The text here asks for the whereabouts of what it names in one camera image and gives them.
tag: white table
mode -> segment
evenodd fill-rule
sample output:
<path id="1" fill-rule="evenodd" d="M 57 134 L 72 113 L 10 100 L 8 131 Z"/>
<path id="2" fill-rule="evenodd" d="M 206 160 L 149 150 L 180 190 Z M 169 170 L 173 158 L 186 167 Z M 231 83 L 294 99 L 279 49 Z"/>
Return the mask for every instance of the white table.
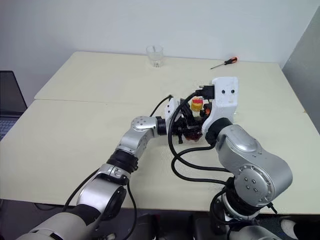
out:
<path id="1" fill-rule="evenodd" d="M 276 63 L 240 61 L 209 70 L 222 61 L 168 57 L 160 68 L 147 61 L 143 55 L 75 52 L 35 99 L 153 106 L 169 94 L 187 97 L 213 78 L 237 76 L 239 111 L 304 111 Z"/>
<path id="2" fill-rule="evenodd" d="M 40 100 L 31 104 L 0 142 L 0 198 L 64 204 L 75 187 L 108 160 L 134 117 L 149 115 L 168 93 L 185 97 L 213 76 L 233 75 L 238 76 L 240 82 L 235 123 L 257 138 L 267 151 L 285 159 L 293 172 L 292 185 L 274 201 L 277 210 L 283 214 L 320 213 L 319 187 L 314 180 L 320 165 L 317 161 L 320 136 L 276 64 L 239 62 L 217 68 L 215 73 L 207 73 L 206 69 L 217 61 L 169 58 L 167 69 L 165 66 L 153 69 L 143 65 L 144 70 L 138 68 L 135 73 L 135 68 L 129 67 L 130 74 L 126 73 L 126 76 L 134 75 L 135 81 L 127 80 L 124 72 L 119 73 L 121 81 L 115 81 L 112 76 L 117 76 L 116 71 L 110 68 L 112 74 L 103 72 L 103 66 L 107 59 L 120 57 L 122 61 L 119 60 L 118 64 L 121 66 L 127 58 L 134 59 L 133 64 L 145 58 L 76 52 L 37 94 L 36 98 Z M 202 83 L 192 82 L 196 76 L 189 70 L 190 66 L 202 74 Z M 176 67 L 180 68 L 185 79 L 178 78 Z M 163 80 L 166 84 L 161 84 L 157 73 L 168 76 Z M 144 84 L 138 83 L 139 74 Z M 153 76 L 153 88 L 163 90 L 161 95 L 147 91 L 148 74 Z M 171 91 L 164 92 L 169 85 L 173 86 Z M 259 94 L 256 89 L 262 86 L 263 91 Z M 205 143 L 202 139 L 200 143 L 189 142 L 176 148 L 182 150 L 195 144 L 201 146 Z M 131 179 L 138 208 L 207 211 L 221 186 L 177 178 L 171 170 L 172 157 L 165 136 L 149 142 L 139 160 L 139 169 Z M 187 160 L 203 166 L 221 166 L 215 150 L 191 153 Z M 226 180 L 229 176 L 223 172 L 189 169 L 178 163 L 177 168 L 191 177 Z M 128 197 L 123 206 L 132 206 Z"/>

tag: table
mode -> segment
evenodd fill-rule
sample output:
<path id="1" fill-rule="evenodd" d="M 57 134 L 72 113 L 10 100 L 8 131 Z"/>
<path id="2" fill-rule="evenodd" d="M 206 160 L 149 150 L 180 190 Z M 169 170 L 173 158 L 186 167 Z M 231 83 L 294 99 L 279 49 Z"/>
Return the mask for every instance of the table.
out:
<path id="1" fill-rule="evenodd" d="M 160 68 L 147 61 L 143 55 L 75 52 L 35 99 L 153 106 L 169 94 L 186 98 L 213 78 L 237 76 L 239 111 L 304 111 L 276 63 L 239 61 L 210 70 L 222 61 L 168 57 Z"/>

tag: floor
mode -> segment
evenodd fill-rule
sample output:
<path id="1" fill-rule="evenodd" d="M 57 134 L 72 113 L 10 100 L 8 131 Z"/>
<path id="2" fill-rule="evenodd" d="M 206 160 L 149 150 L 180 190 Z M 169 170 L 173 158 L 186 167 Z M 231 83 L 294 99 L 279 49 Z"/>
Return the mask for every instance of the floor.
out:
<path id="1" fill-rule="evenodd" d="M 48 219 L 52 215 L 59 213 L 62 207 L 58 206 L 51 210 L 50 206 L 38 204 L 38 209 L 31 202 L 4 200 L 0 211 L 0 233 L 5 240 L 15 240 L 19 236 L 27 233 L 32 228 Z M 139 209 L 138 216 L 145 214 L 157 215 L 157 219 L 161 225 L 161 234 L 166 237 L 165 240 L 180 239 L 178 237 L 169 237 L 177 234 L 178 231 L 186 231 L 188 228 L 190 211 L 173 211 L 173 210 L 146 210 Z M 99 229 L 94 232 L 93 237 L 99 237 L 116 233 L 116 239 L 121 240 L 131 227 L 133 221 L 132 209 L 121 209 L 119 215 L 110 220 L 100 224 Z M 300 219 L 310 218 L 310 216 L 298 216 Z M 260 215 L 259 223 L 261 226 L 267 228 L 269 231 L 276 234 L 283 240 L 291 240 L 286 236 L 280 228 L 280 219 L 283 216 L 276 215 Z M 318 215 L 313 215 L 312 218 L 320 219 Z"/>

